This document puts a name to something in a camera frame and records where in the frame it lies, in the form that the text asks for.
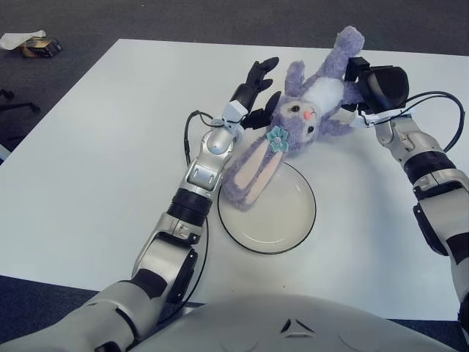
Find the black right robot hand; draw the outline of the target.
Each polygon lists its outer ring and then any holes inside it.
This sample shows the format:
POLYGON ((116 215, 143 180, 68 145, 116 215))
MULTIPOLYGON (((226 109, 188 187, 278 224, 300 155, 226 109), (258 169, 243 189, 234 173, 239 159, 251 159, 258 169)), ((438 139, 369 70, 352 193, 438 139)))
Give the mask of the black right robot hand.
POLYGON ((363 57, 349 58, 341 107, 379 114, 405 106, 409 95, 406 72, 392 65, 371 66, 363 57))

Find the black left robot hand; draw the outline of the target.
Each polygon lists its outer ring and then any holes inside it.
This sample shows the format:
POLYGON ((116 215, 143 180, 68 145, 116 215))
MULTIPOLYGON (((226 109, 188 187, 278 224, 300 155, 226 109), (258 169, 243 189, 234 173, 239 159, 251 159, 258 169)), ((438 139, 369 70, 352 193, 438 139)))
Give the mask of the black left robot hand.
POLYGON ((272 57, 263 62, 255 61, 248 72, 245 83, 235 90, 231 100, 237 100, 247 110, 247 114, 240 122, 244 129, 256 130, 271 124, 272 114, 281 97, 281 91, 274 93, 263 109, 252 111, 252 107, 258 94, 272 85, 273 80, 265 79, 265 76, 277 66, 278 62, 278 57, 272 57))

